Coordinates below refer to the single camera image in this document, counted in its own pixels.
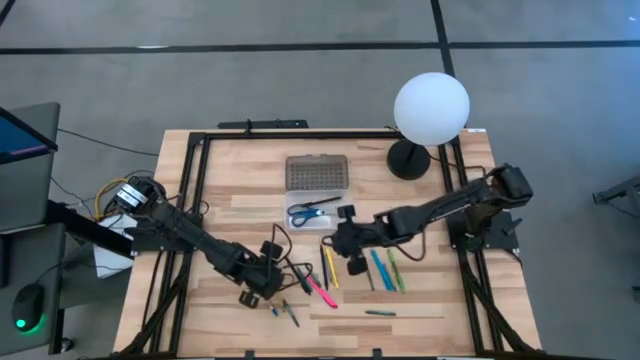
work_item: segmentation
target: green pen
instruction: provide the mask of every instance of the green pen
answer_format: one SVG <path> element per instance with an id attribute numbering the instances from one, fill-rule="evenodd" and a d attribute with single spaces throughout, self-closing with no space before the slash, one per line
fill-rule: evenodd
<path id="1" fill-rule="evenodd" d="M 402 276 L 400 275 L 400 271 L 398 271 L 398 265 L 396 265 L 396 259 L 393 256 L 393 252 L 391 252 L 391 249 L 387 249 L 387 256 L 389 257 L 389 262 L 391 262 L 391 269 L 393 270 L 393 274 L 396 277 L 398 287 L 403 294 L 406 294 L 407 289 L 404 287 L 404 281 L 402 281 Z"/>

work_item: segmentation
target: scissors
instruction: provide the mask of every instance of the scissors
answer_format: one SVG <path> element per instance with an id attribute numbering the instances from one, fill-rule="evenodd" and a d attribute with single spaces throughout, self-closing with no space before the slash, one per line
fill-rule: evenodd
<path id="1" fill-rule="evenodd" d="M 334 196 L 332 198 L 328 198 L 324 200 L 311 201 L 311 202 L 306 202 L 302 204 L 291 205 L 287 209 L 287 214 L 291 216 L 291 224 L 293 226 L 302 227 L 304 226 L 304 224 L 307 223 L 307 221 L 309 221 L 309 219 L 312 219 L 314 217 L 333 215 L 332 213 L 327 213 L 324 210 L 314 208 L 313 207 L 314 205 L 325 204 L 325 203 L 340 200 L 340 199 L 342 199 L 342 196 Z"/>

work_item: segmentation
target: computer mouse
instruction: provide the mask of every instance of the computer mouse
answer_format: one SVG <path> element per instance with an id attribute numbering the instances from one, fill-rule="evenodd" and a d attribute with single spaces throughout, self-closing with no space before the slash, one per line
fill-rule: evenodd
<path id="1" fill-rule="evenodd" d="M 36 327 L 44 311 L 43 303 L 44 286 L 34 283 L 20 289 L 11 309 L 15 327 L 22 332 Z"/>

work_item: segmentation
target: black lamp base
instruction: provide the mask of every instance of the black lamp base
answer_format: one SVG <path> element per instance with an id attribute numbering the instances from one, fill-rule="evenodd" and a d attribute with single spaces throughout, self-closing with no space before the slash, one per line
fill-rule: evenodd
<path id="1" fill-rule="evenodd" d="M 409 140 L 399 140 L 387 153 L 387 166 L 393 175 L 403 180 L 415 180 L 424 175 L 431 165 L 431 158 L 424 146 Z"/>

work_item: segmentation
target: pink highlighter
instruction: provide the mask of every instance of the pink highlighter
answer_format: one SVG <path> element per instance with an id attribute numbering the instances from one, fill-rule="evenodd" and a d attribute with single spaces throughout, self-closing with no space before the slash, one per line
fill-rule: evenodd
<path id="1" fill-rule="evenodd" d="M 307 277 L 307 281 L 311 284 L 311 286 L 316 290 L 316 292 L 318 294 L 320 294 L 320 296 L 322 296 L 322 298 L 324 299 L 324 301 L 329 304 L 329 306 L 331 306 L 332 308 L 336 309 L 338 307 L 338 304 L 336 304 L 335 301 L 333 301 L 333 299 L 331 298 L 331 296 L 329 295 L 329 293 L 327 293 L 326 291 L 324 291 L 320 285 L 318 285 L 318 283 L 315 280 L 315 276 L 312 276 L 311 274 Z"/>

